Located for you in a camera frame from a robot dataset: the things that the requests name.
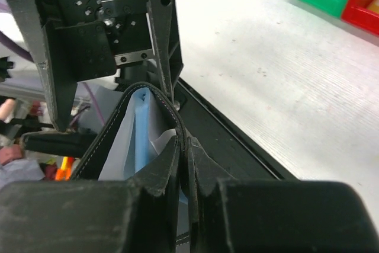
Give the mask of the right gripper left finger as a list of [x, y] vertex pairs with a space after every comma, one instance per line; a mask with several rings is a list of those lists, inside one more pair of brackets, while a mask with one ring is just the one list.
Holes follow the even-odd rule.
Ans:
[[2, 252], [174, 252], [180, 147], [125, 181], [14, 182], [1, 190]]

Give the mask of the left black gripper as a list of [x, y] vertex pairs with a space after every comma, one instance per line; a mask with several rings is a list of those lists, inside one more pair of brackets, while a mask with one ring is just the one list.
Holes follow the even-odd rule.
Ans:
[[152, 59], [153, 50], [160, 89], [174, 100], [184, 67], [175, 0], [6, 1], [36, 64], [56, 130], [69, 125], [77, 81], [113, 75], [120, 66]]

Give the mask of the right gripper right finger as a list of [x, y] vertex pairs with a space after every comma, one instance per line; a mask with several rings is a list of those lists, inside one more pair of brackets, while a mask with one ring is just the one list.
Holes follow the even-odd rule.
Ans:
[[375, 252], [359, 195], [333, 181], [239, 180], [188, 139], [191, 252]]

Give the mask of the black leather card holder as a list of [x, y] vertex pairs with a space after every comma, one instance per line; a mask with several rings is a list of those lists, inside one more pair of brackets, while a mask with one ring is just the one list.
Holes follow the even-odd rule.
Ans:
[[174, 252], [185, 126], [163, 92], [122, 94], [71, 178], [84, 189], [81, 252]]

